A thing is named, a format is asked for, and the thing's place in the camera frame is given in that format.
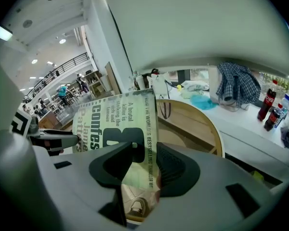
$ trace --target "white counter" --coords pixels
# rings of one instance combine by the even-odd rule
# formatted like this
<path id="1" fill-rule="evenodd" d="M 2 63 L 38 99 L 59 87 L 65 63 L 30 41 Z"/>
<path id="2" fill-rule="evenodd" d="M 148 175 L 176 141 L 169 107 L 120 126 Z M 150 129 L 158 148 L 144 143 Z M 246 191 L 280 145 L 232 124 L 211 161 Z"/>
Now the white counter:
<path id="1" fill-rule="evenodd" d="M 175 88 L 170 91 L 170 99 L 192 105 Z M 280 127 L 269 132 L 263 128 L 269 114 L 260 122 L 257 119 L 259 107 L 254 105 L 247 111 L 230 112 L 220 106 L 201 111 L 220 131 L 226 153 L 281 181 L 289 180 L 289 149 L 284 148 Z"/>

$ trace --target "plaid shirt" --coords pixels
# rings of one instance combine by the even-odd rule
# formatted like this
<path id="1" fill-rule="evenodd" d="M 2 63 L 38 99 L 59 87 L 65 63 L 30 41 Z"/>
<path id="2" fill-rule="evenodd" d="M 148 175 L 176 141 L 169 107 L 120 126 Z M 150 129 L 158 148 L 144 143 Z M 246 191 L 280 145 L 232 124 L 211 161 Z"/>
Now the plaid shirt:
<path id="1" fill-rule="evenodd" d="M 217 68 L 223 77 L 216 91 L 220 99 L 225 101 L 233 99 L 236 101 L 236 107 L 258 101 L 261 87 L 247 67 L 234 63 L 222 63 Z"/>

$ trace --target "ceiling light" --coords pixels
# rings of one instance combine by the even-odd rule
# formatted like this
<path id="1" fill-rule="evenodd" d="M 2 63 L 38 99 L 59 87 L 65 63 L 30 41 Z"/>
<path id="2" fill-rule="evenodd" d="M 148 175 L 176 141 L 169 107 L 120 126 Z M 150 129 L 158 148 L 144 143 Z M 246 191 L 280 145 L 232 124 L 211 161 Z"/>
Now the ceiling light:
<path id="1" fill-rule="evenodd" d="M 0 39 L 8 41 L 12 36 L 12 32 L 0 26 Z"/>

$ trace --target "railing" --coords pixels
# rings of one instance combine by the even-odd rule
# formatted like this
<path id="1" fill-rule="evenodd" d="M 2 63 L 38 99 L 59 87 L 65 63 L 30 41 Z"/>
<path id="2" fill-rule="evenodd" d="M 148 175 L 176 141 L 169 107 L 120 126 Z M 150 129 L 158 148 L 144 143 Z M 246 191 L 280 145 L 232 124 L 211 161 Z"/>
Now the railing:
<path id="1" fill-rule="evenodd" d="M 50 82 L 60 76 L 62 73 L 67 71 L 68 69 L 75 67 L 76 65 L 85 62 L 88 60 L 87 53 L 83 53 L 68 62 L 62 64 L 61 66 L 57 67 L 53 71 L 50 71 L 44 79 L 42 79 L 38 84 L 34 86 L 34 88 L 25 96 L 25 100 L 30 102 L 44 87 L 46 87 Z"/>

